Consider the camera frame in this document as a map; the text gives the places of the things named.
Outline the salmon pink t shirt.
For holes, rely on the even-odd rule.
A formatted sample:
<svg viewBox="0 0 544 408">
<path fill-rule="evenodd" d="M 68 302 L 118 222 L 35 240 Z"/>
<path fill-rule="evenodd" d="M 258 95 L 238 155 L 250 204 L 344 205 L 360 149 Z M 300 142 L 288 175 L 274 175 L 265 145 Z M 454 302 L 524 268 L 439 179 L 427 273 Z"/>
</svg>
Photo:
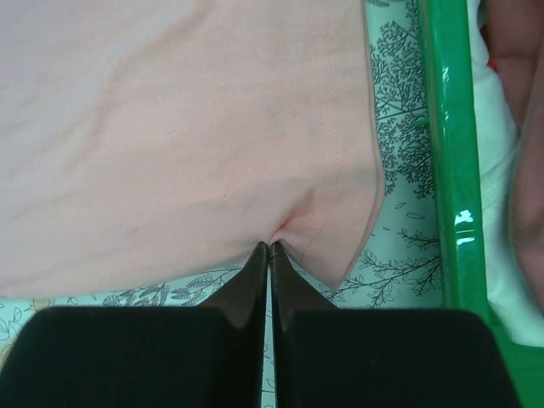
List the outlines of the salmon pink t shirt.
<svg viewBox="0 0 544 408">
<path fill-rule="evenodd" d="M 282 243 L 337 287 L 383 199 L 361 1 L 4 1 L 1 294 Z"/>
</svg>

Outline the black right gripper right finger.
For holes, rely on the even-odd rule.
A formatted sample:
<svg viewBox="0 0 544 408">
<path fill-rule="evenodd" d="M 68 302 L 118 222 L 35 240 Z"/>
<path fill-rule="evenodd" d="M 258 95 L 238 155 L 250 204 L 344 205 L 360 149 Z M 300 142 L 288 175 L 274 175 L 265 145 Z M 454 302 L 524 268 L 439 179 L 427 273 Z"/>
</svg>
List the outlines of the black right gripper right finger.
<svg viewBox="0 0 544 408">
<path fill-rule="evenodd" d="M 454 309 L 340 309 L 270 248 L 279 407 L 517 407 L 495 339 Z"/>
</svg>

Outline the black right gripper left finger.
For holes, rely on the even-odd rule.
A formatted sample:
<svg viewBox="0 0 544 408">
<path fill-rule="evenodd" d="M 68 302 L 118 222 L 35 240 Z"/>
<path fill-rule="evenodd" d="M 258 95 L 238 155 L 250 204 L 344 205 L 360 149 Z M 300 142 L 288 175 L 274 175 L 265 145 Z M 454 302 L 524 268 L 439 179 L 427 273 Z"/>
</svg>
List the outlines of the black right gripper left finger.
<svg viewBox="0 0 544 408">
<path fill-rule="evenodd" d="M 50 307 L 1 371 L 4 407 L 258 407 L 268 248 L 194 307 Z"/>
</svg>

